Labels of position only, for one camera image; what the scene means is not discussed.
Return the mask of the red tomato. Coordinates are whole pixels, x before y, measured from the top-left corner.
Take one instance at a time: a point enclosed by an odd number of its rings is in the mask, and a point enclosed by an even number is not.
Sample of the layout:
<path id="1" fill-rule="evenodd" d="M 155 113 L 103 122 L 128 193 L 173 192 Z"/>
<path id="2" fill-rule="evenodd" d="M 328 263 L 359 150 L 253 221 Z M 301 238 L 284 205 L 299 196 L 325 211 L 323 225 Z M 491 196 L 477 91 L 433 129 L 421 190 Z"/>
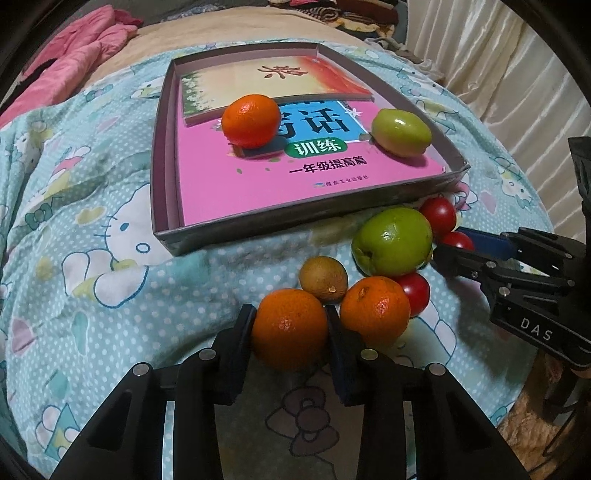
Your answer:
<path id="1" fill-rule="evenodd" d="M 410 303 L 411 317 L 419 316 L 428 306 L 431 289 L 428 281 L 419 273 L 409 273 L 394 279 L 404 290 Z"/>
<path id="2" fill-rule="evenodd" d="M 473 240 L 461 231 L 452 231 L 444 235 L 440 240 L 440 244 L 451 246 L 454 248 L 475 251 L 476 247 Z"/>
<path id="3" fill-rule="evenodd" d="M 422 203 L 419 211 L 430 223 L 435 240 L 445 237 L 456 228 L 456 209 L 454 205 L 444 197 L 427 199 Z"/>

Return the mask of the round green fruit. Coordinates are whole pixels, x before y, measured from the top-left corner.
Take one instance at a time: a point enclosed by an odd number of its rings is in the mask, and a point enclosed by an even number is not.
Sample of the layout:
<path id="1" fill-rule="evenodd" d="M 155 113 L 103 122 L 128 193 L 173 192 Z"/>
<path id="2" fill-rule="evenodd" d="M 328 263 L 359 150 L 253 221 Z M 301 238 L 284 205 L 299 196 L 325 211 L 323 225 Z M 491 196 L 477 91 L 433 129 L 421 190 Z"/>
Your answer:
<path id="1" fill-rule="evenodd" d="M 433 231 L 418 210 L 394 207 L 373 216 L 353 235 L 352 255 L 366 276 L 399 277 L 422 267 L 433 249 Z"/>

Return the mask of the orange mandarin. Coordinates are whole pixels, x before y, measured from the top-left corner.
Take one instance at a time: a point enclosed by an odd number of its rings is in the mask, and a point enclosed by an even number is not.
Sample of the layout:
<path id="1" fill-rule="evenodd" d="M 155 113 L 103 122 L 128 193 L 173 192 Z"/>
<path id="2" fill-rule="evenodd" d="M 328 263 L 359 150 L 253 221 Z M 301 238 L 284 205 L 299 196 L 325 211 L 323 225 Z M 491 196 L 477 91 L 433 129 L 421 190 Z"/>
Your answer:
<path id="1" fill-rule="evenodd" d="M 256 149 L 273 140 L 280 121 L 280 107 L 273 98 L 249 94 L 235 100 L 224 110 L 221 130 L 230 144 Z"/>
<path id="2" fill-rule="evenodd" d="M 368 346 L 392 347 L 408 328 L 411 305 L 404 289 L 384 276 L 363 278 L 342 298 L 342 326 Z"/>
<path id="3" fill-rule="evenodd" d="M 254 354 L 280 371 L 308 369 L 321 357 L 328 320 L 320 300 L 298 289 L 267 294 L 252 327 Z"/>

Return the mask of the pear-shaped green fruit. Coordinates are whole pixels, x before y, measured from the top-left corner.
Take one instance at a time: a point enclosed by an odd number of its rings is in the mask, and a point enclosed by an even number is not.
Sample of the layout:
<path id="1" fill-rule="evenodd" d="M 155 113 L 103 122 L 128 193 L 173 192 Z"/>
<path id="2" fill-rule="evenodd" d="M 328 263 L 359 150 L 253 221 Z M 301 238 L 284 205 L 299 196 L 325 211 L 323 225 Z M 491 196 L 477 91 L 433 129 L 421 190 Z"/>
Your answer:
<path id="1" fill-rule="evenodd" d="M 370 134 L 382 149 L 401 158 L 423 155 L 433 139 L 430 127 L 419 116 L 401 109 L 381 109 Z"/>

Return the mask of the brown kiwi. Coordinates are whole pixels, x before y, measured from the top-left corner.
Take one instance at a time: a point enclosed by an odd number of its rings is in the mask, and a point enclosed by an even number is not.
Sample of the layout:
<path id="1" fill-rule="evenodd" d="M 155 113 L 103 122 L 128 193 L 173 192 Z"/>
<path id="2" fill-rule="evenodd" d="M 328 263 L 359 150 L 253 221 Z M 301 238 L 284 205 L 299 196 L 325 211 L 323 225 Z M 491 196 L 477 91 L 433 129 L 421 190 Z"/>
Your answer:
<path id="1" fill-rule="evenodd" d="M 308 258 L 298 273 L 301 289 L 318 298 L 322 304 L 335 304 L 348 291 L 349 277 L 346 269 L 332 257 Z"/>

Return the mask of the blue cartoon print sheet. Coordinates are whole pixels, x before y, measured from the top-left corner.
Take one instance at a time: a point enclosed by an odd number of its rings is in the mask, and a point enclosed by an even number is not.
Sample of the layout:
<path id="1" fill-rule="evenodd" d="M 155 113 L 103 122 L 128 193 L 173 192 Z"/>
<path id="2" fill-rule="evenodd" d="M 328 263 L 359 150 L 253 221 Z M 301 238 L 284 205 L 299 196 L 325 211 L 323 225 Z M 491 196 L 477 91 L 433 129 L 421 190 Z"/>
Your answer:
<path id="1" fill-rule="evenodd" d="M 172 58 L 225 45 L 156 55 L 1 129 L 1 434 L 46 477 L 134 364 L 175 364 L 210 345 L 243 303 L 296 288 L 312 256 L 362 278 L 351 237 L 371 210 L 176 258 L 152 235 L 165 71 Z M 463 226 L 552 231 L 525 173 L 461 100 L 387 53 L 325 45 L 409 96 L 470 162 L 445 193 Z M 478 284 L 420 273 L 431 300 L 394 358 L 446 365 L 498 425 L 535 349 L 489 321 Z M 328 368 L 298 380 L 250 363 L 238 402 L 218 410 L 224 477 L 355 479 L 363 410 L 338 405 L 329 380 Z"/>

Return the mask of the cream satin curtain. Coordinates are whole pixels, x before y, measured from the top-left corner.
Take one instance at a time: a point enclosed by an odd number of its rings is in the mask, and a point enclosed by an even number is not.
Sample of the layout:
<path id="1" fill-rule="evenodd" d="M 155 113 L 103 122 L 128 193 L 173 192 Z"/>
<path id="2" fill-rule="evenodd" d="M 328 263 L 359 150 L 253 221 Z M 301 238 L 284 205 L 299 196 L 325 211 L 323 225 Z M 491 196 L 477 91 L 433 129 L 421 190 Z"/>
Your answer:
<path id="1" fill-rule="evenodd" d="M 590 106 L 544 40 L 501 1 L 411 1 L 407 45 L 481 119 L 525 172 L 555 231 L 583 241 L 568 140 Z"/>

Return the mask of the pink workbook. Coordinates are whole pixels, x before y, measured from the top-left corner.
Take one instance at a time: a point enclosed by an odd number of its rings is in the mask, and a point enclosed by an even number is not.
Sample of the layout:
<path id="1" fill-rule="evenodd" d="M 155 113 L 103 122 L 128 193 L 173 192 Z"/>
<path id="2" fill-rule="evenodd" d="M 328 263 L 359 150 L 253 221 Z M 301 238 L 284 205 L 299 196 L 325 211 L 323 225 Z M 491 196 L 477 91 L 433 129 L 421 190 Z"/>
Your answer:
<path id="1" fill-rule="evenodd" d="M 177 183 L 184 226 L 307 201 L 322 195 L 440 176 L 435 147 L 417 158 L 391 156 L 370 138 L 373 101 L 291 103 L 272 143 L 233 147 L 217 119 L 177 128 Z"/>

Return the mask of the floral bag with cloth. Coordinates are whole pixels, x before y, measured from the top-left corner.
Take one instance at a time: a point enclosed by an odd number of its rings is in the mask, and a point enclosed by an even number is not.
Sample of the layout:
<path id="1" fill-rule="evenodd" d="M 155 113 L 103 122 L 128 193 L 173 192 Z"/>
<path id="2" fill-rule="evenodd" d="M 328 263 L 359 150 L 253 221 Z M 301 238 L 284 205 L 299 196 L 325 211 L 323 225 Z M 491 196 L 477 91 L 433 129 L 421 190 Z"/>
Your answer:
<path id="1" fill-rule="evenodd" d="M 445 74 L 439 70 L 436 63 L 431 59 L 418 57 L 404 43 L 400 43 L 391 37 L 368 38 L 363 42 L 378 50 L 389 52 L 401 61 L 413 66 L 432 81 L 440 85 L 444 84 Z"/>

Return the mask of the orange cream book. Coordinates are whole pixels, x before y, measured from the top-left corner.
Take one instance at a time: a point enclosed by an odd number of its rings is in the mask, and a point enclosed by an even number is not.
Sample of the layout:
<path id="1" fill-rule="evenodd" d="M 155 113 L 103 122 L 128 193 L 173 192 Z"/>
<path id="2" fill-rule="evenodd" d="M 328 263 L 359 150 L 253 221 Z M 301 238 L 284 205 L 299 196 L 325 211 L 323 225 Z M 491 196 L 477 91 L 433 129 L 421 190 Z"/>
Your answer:
<path id="1" fill-rule="evenodd" d="M 186 125 L 221 114 L 246 95 L 276 103 L 310 99 L 368 100 L 363 82 L 321 56 L 290 55 L 240 60 L 200 68 L 180 77 L 182 118 Z"/>

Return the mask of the pile of folded clothes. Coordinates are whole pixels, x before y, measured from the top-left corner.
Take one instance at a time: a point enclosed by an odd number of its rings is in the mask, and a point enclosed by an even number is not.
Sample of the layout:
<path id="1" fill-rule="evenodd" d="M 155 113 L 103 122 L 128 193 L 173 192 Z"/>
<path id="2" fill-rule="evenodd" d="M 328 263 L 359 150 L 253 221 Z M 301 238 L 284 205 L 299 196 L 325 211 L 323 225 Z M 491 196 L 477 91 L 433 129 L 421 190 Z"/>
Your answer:
<path id="1" fill-rule="evenodd" d="M 393 39 L 406 11 L 404 1 L 270 0 L 267 5 L 304 14 L 360 40 Z"/>

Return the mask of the shallow grey cardboard box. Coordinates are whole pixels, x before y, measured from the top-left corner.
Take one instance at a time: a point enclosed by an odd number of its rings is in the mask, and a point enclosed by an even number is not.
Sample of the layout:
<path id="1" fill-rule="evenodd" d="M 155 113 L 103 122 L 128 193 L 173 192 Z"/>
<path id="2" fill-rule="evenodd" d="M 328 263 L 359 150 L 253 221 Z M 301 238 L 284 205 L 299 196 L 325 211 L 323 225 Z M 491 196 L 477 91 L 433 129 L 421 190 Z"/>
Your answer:
<path id="1" fill-rule="evenodd" d="M 228 104 L 276 100 L 283 120 L 262 148 L 232 145 Z M 151 158 L 154 236 L 174 255 L 440 192 L 469 170 L 439 129 L 416 158 L 383 151 L 370 125 L 416 106 L 328 46 L 254 43 L 173 59 L 163 80 Z"/>

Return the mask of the pink quilt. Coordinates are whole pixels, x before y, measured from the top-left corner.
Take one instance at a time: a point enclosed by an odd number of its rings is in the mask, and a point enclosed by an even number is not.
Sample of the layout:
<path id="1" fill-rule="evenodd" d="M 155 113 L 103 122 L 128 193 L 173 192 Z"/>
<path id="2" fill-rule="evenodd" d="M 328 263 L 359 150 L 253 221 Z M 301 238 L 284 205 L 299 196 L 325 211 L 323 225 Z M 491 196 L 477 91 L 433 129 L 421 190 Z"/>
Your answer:
<path id="1" fill-rule="evenodd" d="M 1 106 L 1 124 L 37 108 L 68 99 L 98 66 L 137 35 L 143 21 L 107 4 L 71 22 L 24 70 Z"/>

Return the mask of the beige blanket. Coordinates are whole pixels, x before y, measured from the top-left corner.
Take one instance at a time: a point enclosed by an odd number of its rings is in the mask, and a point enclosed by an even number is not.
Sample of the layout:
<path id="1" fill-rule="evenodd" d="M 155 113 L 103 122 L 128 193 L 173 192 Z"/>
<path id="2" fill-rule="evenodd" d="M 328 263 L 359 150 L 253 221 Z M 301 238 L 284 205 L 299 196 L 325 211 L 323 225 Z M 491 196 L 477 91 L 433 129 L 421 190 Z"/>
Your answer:
<path id="1" fill-rule="evenodd" d="M 211 43 L 308 39 L 353 47 L 365 45 L 356 37 L 315 18 L 276 7 L 238 7 L 153 24 L 138 30 L 123 49 L 101 64 L 87 79 L 90 86 L 105 76 L 156 54 Z"/>

